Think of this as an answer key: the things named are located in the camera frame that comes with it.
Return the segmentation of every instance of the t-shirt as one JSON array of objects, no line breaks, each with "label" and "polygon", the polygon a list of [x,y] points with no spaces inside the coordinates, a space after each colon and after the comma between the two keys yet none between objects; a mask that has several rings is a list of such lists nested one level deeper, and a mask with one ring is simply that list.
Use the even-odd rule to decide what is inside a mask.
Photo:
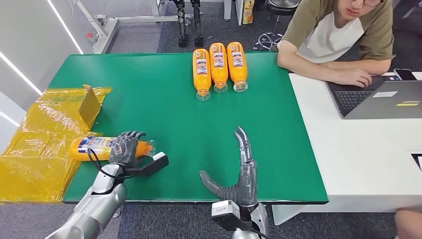
[{"label": "t-shirt", "polygon": [[320,64],[334,61],[358,41],[362,60],[388,60],[393,51],[393,7],[386,0],[369,13],[337,28],[334,11],[338,0],[302,0],[283,39],[297,54]]}]

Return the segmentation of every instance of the humanoid robot hand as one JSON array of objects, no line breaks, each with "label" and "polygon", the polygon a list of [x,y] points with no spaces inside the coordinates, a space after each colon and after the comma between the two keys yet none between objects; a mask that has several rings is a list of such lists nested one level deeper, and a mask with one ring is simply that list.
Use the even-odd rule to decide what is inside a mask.
[{"label": "humanoid robot hand", "polygon": [[138,140],[146,134],[139,131],[127,131],[121,133],[111,148],[108,161],[120,163],[126,167],[133,168],[137,165],[135,156]]}]

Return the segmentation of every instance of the green table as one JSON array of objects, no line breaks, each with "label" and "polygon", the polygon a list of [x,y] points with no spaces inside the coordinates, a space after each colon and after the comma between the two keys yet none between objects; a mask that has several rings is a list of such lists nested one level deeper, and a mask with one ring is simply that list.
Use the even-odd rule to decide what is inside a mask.
[{"label": "green table", "polygon": [[[202,184],[206,170],[223,186],[237,182],[239,150],[233,132],[241,125],[257,163],[258,200],[323,204],[328,201],[287,71],[276,54],[246,54],[249,89],[198,101],[192,54],[71,55],[49,88],[113,87],[92,131],[117,136],[140,130],[157,142],[169,166],[147,177],[125,181],[128,202],[212,202]],[[97,170],[84,162],[64,202],[78,202]]]}]

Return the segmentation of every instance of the yellow plastic bag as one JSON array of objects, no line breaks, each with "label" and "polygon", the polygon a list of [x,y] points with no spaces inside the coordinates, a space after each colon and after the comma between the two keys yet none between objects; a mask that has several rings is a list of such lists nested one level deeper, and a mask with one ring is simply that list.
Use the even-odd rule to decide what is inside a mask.
[{"label": "yellow plastic bag", "polygon": [[90,129],[111,88],[49,89],[0,156],[0,201],[59,202],[78,169],[69,146]]}]

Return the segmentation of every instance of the black cable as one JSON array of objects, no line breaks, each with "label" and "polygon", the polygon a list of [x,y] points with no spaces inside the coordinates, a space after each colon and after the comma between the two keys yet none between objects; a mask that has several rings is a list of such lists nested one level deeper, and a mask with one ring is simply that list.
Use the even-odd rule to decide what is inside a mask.
[{"label": "black cable", "polygon": [[[100,160],[98,160],[97,154],[94,152],[94,150],[93,150],[92,148],[88,148],[88,149],[87,149],[87,153],[88,153],[88,158],[90,158],[90,161],[91,161],[92,163],[94,163],[94,165],[95,165],[95,167],[98,169],[98,171],[100,171],[100,172],[101,172],[101,173],[103,173],[104,175],[106,175],[106,176],[108,176],[108,177],[110,177],[110,178],[117,179],[117,180],[125,180],[125,179],[129,179],[129,178],[133,178],[133,177],[135,177],[135,175],[131,175],[131,176],[124,176],[124,177],[118,177],[118,176],[111,175],[111,174],[109,174],[109,173],[105,172],[105,171],[102,169],[102,167],[101,167],[101,163],[100,163]],[[98,162],[98,164],[97,164],[97,163],[96,163],[96,162],[92,159],[91,153],[94,155],[95,160]]]},{"label": "black cable", "polygon": [[253,232],[253,233],[256,233],[256,234],[260,235],[262,238],[270,239],[267,235],[263,234],[262,232],[260,232],[260,231],[258,231],[258,230],[256,230],[256,229],[254,229],[254,228],[251,228],[251,232]]}]

